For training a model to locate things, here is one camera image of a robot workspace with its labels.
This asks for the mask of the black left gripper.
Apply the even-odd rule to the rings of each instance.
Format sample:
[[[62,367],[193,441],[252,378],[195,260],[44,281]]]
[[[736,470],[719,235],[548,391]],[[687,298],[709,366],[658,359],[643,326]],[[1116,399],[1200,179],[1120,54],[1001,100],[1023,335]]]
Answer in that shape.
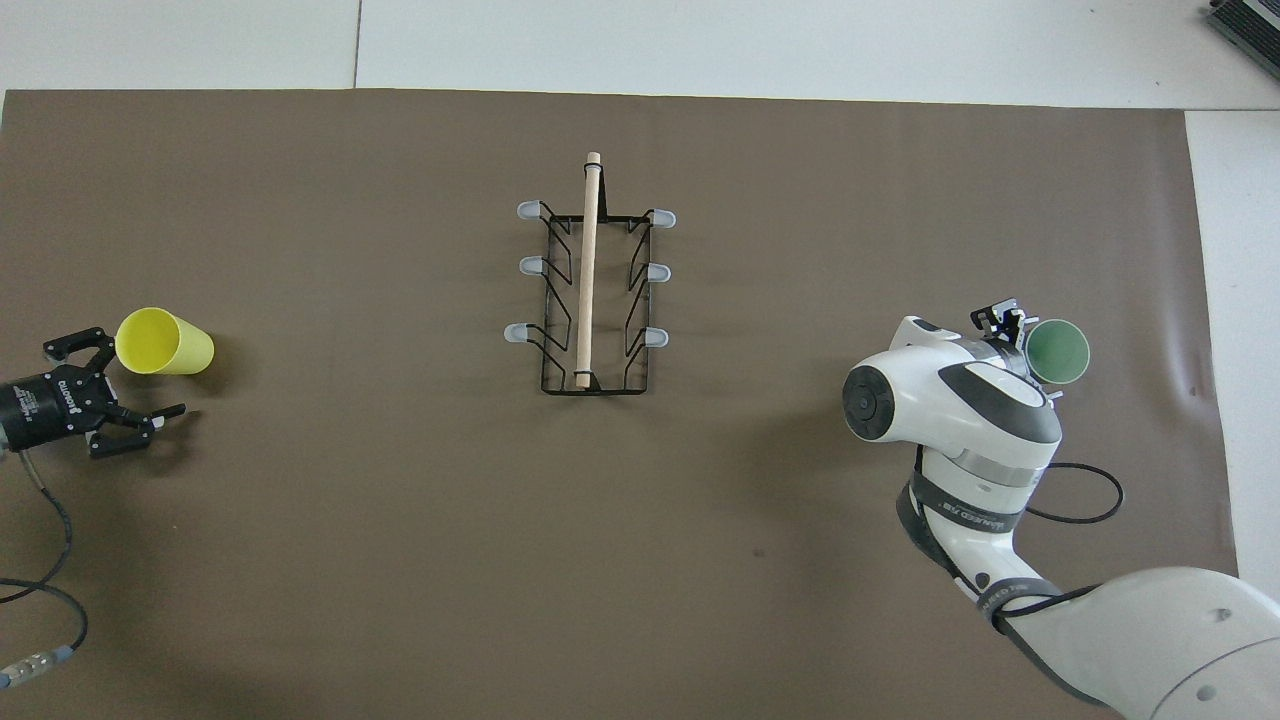
[[[72,355],[91,348],[96,354],[83,365],[70,363]],[[13,452],[84,433],[91,459],[141,451],[188,410],[177,404],[142,414],[106,404],[105,377],[116,348],[101,327],[46,341],[44,352],[52,364],[49,370],[1,388],[3,447]]]

